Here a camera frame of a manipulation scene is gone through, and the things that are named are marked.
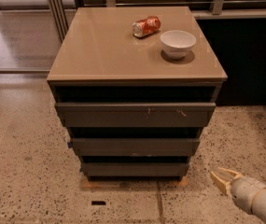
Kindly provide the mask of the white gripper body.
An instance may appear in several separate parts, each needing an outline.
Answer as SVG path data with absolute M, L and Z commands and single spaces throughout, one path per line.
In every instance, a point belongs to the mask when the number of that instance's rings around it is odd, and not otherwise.
M 266 189 L 266 185 L 255 178 L 237 178 L 231 184 L 232 200 L 237 207 L 251 215 L 253 200 L 263 189 Z

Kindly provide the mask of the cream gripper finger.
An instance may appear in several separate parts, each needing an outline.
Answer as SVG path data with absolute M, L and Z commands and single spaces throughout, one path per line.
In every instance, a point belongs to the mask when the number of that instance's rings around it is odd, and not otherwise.
M 232 180 L 242 177 L 243 175 L 240 172 L 236 172 L 236 171 L 224 169 L 224 168 L 219 168 L 218 176 L 224 181 L 232 181 Z
M 211 179 L 217 186 L 217 188 L 226 196 L 230 193 L 231 177 L 221 171 L 212 171 L 210 173 Z

